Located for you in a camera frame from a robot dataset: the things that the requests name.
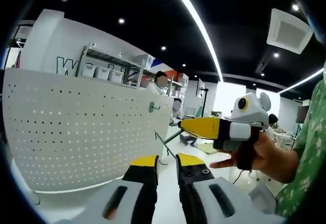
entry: window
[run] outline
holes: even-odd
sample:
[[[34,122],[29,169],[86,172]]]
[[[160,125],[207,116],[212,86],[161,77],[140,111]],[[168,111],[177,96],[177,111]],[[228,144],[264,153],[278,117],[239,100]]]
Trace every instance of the window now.
[[[270,110],[268,111],[268,114],[274,114],[277,117],[279,117],[279,112],[280,112],[280,94],[271,92],[271,91],[266,91],[263,89],[257,88],[256,95],[257,97],[260,97],[260,94],[264,92],[269,96],[271,107]]]
[[[230,117],[235,100],[245,94],[246,87],[243,85],[219,82],[214,101],[214,111],[221,111],[223,116]]]

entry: robot eye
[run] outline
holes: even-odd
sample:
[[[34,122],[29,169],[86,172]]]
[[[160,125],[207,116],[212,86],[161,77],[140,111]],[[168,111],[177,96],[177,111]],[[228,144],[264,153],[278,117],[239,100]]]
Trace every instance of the robot eye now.
[[[248,106],[248,101],[246,98],[241,98],[238,102],[238,108],[243,110],[246,109]]]

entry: green patterned shirt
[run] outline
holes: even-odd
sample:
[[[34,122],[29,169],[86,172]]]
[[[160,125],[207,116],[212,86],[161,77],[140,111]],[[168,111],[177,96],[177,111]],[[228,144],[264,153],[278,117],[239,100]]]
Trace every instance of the green patterned shirt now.
[[[320,81],[314,89],[311,105],[293,148],[300,159],[293,182],[278,194],[276,213],[289,217],[303,200],[326,156],[326,86]]]

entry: black cable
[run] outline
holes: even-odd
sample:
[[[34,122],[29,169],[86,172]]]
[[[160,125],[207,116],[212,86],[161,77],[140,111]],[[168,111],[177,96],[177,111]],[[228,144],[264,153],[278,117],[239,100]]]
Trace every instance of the black cable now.
[[[239,176],[235,179],[235,181],[234,181],[232,184],[234,184],[234,183],[239,179],[239,177],[241,176],[241,173],[242,173],[243,171],[244,171],[244,170],[242,170],[242,171],[240,172]]]

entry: pole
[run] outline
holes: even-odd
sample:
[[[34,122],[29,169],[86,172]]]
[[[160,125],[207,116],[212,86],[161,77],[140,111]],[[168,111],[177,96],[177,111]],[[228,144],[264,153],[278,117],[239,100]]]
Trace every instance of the pole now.
[[[205,98],[204,98],[204,104],[203,104],[203,110],[202,110],[202,117],[204,116],[204,111],[205,111],[205,104],[206,104],[206,98],[207,98],[207,92],[208,88],[201,89],[202,91],[205,91]]]

